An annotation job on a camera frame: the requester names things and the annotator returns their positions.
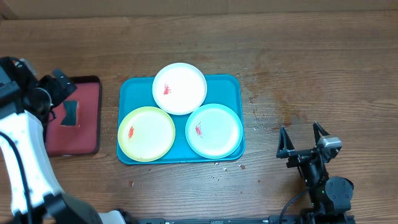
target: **wooden table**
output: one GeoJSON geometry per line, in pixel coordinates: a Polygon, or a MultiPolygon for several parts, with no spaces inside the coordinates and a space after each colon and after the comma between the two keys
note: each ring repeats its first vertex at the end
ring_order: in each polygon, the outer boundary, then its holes
{"type": "MultiPolygon", "coordinates": [[[[65,191],[99,212],[124,208],[136,217],[164,218],[278,214],[303,190],[297,170],[275,158],[279,127],[286,126],[295,147],[305,149],[314,145],[312,123],[318,121],[343,141],[327,169],[355,184],[349,214],[358,223],[396,223],[397,24],[396,11],[1,21],[0,56],[28,58],[40,75],[60,67],[71,77],[100,77],[99,153],[51,159],[65,191]],[[122,83],[154,76],[173,62],[239,80],[247,143],[239,161],[125,166],[116,157],[122,83]]],[[[5,221],[11,191],[1,160],[5,221]]],[[[304,198],[287,213],[309,206],[304,198]]]]}

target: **red stain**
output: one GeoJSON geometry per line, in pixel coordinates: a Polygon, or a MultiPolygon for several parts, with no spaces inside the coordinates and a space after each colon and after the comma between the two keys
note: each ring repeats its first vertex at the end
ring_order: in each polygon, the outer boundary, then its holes
{"type": "Polygon", "coordinates": [[[131,126],[130,131],[129,131],[129,140],[131,139],[133,134],[134,134],[134,128],[131,126]]]}
{"type": "Polygon", "coordinates": [[[197,135],[201,138],[203,138],[203,136],[205,134],[203,134],[203,132],[201,131],[201,122],[199,122],[199,124],[196,126],[195,130],[197,131],[197,135]]]}
{"type": "Polygon", "coordinates": [[[164,92],[163,95],[167,95],[171,92],[172,89],[170,89],[169,85],[164,83],[164,92]]]}

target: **yellow plate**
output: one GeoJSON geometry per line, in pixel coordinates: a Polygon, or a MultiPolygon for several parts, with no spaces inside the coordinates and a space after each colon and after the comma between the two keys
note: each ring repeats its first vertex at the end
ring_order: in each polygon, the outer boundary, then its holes
{"type": "Polygon", "coordinates": [[[123,153],[139,162],[164,156],[172,147],[175,126],[166,112],[145,106],[130,112],[119,126],[118,142],[123,153]]]}

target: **cardboard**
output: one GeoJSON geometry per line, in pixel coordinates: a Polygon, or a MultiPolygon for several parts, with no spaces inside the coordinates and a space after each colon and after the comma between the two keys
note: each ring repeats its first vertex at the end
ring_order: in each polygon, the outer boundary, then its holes
{"type": "Polygon", "coordinates": [[[395,10],[398,0],[3,0],[7,19],[395,10]]]}

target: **blue tray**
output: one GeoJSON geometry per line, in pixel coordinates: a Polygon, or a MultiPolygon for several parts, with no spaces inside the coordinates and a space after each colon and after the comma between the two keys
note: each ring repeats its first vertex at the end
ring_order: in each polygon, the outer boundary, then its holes
{"type": "MultiPolygon", "coordinates": [[[[239,82],[231,75],[205,75],[207,82],[207,95],[205,102],[219,103],[231,108],[239,117],[243,125],[242,99],[239,82]]],[[[150,78],[131,78],[125,81],[120,89],[119,102],[119,122],[131,111],[142,106],[156,106],[152,96],[152,82],[154,77],[150,78]]],[[[170,115],[175,125],[175,140],[172,148],[165,156],[152,162],[137,162],[126,156],[119,143],[116,145],[116,154],[120,161],[128,165],[134,164],[169,164],[179,162],[214,162],[214,161],[232,161],[239,159],[244,152],[245,140],[244,132],[241,144],[231,155],[222,159],[207,159],[196,154],[188,145],[185,137],[185,124],[190,114],[170,115]]]]}

